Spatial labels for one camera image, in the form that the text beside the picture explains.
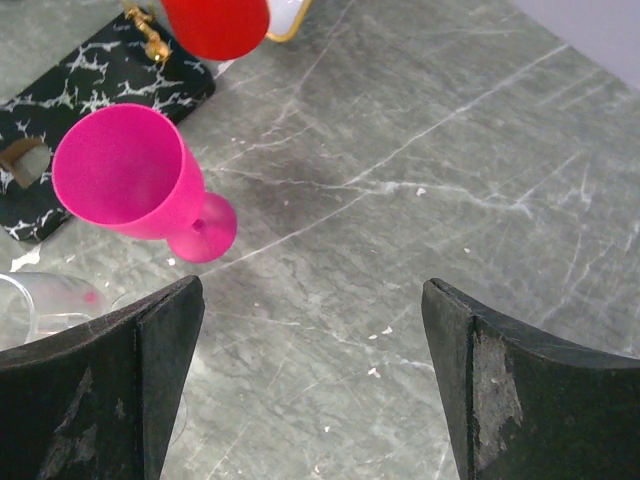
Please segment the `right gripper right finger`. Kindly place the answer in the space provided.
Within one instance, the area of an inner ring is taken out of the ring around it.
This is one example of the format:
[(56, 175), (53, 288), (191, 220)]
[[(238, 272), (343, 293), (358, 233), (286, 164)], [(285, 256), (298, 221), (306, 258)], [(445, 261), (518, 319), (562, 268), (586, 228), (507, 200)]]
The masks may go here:
[(635, 479), (639, 362), (495, 311), (440, 279), (422, 318), (463, 479)]

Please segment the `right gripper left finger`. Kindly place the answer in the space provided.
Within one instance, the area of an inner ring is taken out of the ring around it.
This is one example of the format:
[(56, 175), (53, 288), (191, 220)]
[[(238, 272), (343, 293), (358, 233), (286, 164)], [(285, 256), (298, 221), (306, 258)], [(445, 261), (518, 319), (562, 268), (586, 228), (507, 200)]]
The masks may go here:
[(2, 351), (2, 478), (159, 478), (203, 316), (187, 276)]

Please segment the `red plastic wine glass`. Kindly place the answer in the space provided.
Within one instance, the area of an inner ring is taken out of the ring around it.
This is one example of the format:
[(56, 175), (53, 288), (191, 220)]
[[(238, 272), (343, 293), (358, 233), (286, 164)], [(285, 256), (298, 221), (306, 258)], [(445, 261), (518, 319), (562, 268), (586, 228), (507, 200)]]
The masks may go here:
[(213, 61), (253, 51), (270, 23), (265, 0), (161, 0), (161, 4), (181, 46)]

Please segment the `gold wine glass rack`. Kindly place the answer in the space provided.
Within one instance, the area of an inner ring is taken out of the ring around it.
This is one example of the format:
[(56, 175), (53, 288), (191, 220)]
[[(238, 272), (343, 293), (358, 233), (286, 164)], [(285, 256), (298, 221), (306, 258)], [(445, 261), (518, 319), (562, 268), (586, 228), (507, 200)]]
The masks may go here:
[(51, 172), (27, 183), (12, 164), (33, 147), (54, 152), (86, 115), (117, 103), (160, 111), (174, 123), (210, 98), (210, 70), (160, 25), (126, 3), (123, 11), (17, 96), (1, 106), (1, 229), (39, 243), (70, 218)]

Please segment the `pink plastic wine glass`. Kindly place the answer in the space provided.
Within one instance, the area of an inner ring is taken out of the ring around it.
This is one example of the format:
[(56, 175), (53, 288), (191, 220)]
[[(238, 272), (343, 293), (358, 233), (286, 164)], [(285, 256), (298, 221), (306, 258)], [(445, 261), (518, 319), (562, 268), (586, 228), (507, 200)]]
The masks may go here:
[(92, 112), (63, 137), (52, 161), (55, 193), (74, 216), (116, 233), (164, 240), (179, 258), (208, 263), (237, 235), (237, 216), (209, 193), (180, 132), (150, 107)]

